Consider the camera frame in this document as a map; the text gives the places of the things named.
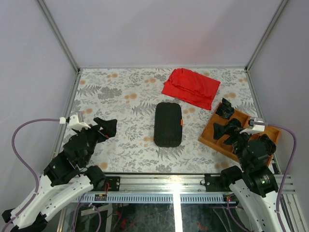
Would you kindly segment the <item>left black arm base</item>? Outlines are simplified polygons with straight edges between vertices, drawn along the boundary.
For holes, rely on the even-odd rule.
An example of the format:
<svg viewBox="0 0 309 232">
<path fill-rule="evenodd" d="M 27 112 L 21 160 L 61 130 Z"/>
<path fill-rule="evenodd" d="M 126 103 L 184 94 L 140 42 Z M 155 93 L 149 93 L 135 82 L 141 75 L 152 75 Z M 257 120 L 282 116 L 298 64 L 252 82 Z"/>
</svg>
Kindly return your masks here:
<svg viewBox="0 0 309 232">
<path fill-rule="evenodd" d="M 120 177 L 107 176 L 98 166 L 90 166 L 85 171 L 90 183 L 93 185 L 93 191 L 118 192 L 120 190 Z"/>
</svg>

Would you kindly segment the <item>black plastic tool case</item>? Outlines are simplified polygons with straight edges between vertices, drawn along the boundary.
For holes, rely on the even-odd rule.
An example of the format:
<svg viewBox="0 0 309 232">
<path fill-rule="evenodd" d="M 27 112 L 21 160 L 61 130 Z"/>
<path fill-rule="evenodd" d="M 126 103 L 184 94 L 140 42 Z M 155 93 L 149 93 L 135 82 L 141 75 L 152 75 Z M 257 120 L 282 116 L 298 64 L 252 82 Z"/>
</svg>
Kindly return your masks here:
<svg viewBox="0 0 309 232">
<path fill-rule="evenodd" d="M 182 142 L 182 109 L 177 103 L 161 102 L 156 106 L 154 143 L 158 147 L 178 147 Z"/>
</svg>

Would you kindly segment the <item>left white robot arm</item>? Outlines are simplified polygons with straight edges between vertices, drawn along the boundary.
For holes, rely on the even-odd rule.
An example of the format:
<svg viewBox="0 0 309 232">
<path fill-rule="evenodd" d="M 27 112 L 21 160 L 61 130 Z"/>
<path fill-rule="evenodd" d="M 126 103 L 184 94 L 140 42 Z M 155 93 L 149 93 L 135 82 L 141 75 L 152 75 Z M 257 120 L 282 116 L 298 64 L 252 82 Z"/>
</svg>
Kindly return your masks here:
<svg viewBox="0 0 309 232">
<path fill-rule="evenodd" d="M 3 231 L 9 225 L 13 225 L 14 232 L 41 232 L 72 200 L 82 197 L 91 190 L 109 190 L 109 183 L 102 169 L 97 165 L 88 164 L 96 145 L 116 136 L 117 119 L 103 120 L 96 117 L 95 125 L 88 125 L 74 114 L 68 118 L 60 117 L 55 121 L 59 124 L 68 124 L 75 134 L 45 167 L 41 176 L 36 175 L 15 147 L 17 133 L 24 126 L 39 120 L 24 123 L 13 133 L 11 140 L 13 152 L 34 176 L 35 187 L 19 206 L 2 213 L 5 222 Z"/>
</svg>

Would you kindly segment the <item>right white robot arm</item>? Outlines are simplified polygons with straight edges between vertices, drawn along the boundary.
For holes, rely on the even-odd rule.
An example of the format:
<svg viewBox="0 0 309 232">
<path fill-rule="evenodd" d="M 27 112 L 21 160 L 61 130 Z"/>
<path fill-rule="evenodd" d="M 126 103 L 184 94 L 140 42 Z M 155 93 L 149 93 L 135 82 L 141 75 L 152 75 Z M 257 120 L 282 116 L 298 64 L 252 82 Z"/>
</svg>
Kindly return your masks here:
<svg viewBox="0 0 309 232">
<path fill-rule="evenodd" d="M 265 133 L 257 139 L 251 138 L 265 126 L 265 122 L 254 117 L 246 129 L 236 118 L 226 125 L 214 123 L 213 138 L 218 140 L 227 135 L 224 144 L 233 147 L 240 164 L 221 171 L 220 185 L 224 190 L 231 190 L 241 203 L 255 232 L 289 232 L 291 229 L 281 213 L 283 185 L 277 184 L 267 165 L 268 158 L 276 151 L 276 144 Z"/>
</svg>

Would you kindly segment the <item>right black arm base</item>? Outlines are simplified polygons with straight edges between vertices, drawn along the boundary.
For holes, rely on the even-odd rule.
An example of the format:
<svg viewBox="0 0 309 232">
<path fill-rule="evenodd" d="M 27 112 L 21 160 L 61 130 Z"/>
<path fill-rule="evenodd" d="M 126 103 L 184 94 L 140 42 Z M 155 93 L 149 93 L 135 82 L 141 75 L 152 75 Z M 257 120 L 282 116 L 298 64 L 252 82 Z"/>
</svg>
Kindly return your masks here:
<svg viewBox="0 0 309 232">
<path fill-rule="evenodd" d="M 242 171 L 238 166 L 232 166 L 220 174 L 204 174 L 204 186 L 207 192 L 230 192 L 229 186 L 242 179 Z"/>
</svg>

